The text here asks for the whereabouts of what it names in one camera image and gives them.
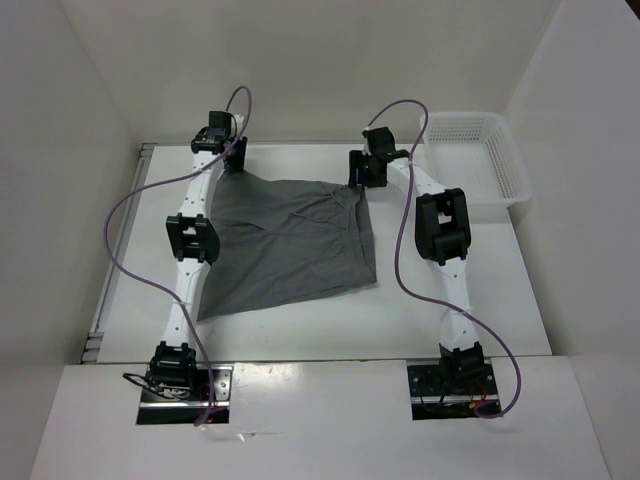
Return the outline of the grey shorts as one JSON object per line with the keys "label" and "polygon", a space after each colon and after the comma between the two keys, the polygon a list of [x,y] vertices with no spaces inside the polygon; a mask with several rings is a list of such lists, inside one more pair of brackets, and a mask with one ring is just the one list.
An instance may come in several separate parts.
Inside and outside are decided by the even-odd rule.
{"label": "grey shorts", "polygon": [[201,321],[322,299],[377,281],[361,187],[225,172],[209,218],[220,255],[204,282]]}

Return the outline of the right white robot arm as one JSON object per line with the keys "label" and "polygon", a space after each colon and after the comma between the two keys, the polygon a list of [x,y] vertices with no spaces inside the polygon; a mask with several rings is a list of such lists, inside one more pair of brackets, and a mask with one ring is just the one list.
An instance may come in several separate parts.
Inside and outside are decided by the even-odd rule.
{"label": "right white robot arm", "polygon": [[466,196],[447,188],[420,167],[410,152],[398,149],[387,127],[363,130],[364,147],[349,152],[351,187],[396,186],[414,208],[414,242],[441,289],[436,304],[444,306],[440,327],[440,385],[450,393],[466,389],[484,368],[484,353],[473,322],[466,280],[471,229]]}

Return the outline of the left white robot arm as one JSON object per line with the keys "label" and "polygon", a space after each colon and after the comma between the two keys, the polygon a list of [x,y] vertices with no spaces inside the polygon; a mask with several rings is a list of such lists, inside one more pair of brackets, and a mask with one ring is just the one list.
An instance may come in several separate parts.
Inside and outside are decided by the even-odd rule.
{"label": "left white robot arm", "polygon": [[208,124],[191,141],[193,175],[185,199],[165,222],[177,266],[177,298],[147,373],[151,388],[165,398],[185,400],[202,390],[193,330],[205,277],[220,253],[219,237],[206,213],[216,173],[205,156],[241,154],[246,146],[240,135],[243,122],[243,116],[228,111],[209,113]]}

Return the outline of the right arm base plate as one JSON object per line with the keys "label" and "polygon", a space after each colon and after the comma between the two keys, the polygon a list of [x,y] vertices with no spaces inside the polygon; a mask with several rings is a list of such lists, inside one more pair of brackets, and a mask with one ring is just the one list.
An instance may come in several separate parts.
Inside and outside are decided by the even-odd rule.
{"label": "right arm base plate", "polygon": [[412,419],[449,420],[476,418],[479,411],[496,415],[502,411],[492,365],[458,383],[446,381],[436,360],[410,361],[406,365]]}

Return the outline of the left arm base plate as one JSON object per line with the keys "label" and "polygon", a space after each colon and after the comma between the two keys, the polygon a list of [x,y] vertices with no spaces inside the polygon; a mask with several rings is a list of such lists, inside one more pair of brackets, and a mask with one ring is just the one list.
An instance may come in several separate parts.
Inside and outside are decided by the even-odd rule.
{"label": "left arm base plate", "polygon": [[213,369],[213,382],[210,382],[207,371],[199,369],[194,389],[186,386],[170,387],[166,384],[152,385],[139,375],[129,374],[132,380],[141,384],[136,424],[193,425],[206,411],[210,387],[213,387],[214,402],[206,424],[228,424],[232,374],[233,368],[230,365],[217,366]]}

